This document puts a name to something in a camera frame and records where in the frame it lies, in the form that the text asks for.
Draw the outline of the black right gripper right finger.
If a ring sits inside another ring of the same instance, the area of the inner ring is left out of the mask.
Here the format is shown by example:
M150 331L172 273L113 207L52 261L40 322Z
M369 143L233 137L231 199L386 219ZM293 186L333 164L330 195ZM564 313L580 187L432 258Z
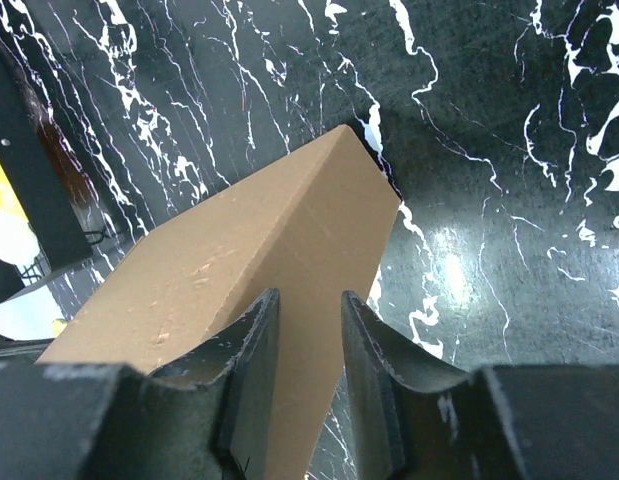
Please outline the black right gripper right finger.
M619 365L458 369L342 295L362 479L619 479Z

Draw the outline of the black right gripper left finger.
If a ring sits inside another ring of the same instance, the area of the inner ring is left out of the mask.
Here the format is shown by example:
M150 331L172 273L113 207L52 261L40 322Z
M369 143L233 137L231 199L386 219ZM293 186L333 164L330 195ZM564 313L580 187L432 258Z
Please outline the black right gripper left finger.
M0 336L0 479L261 479L280 293L144 374Z

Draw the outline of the brown cardboard box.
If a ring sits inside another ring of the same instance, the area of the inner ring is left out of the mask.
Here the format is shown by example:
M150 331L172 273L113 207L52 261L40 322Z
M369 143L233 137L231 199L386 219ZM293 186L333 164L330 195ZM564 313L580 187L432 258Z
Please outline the brown cardboard box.
M140 240L41 355L149 373L281 296L265 475L308 470L343 373L341 296L366 297L398 197L341 125Z

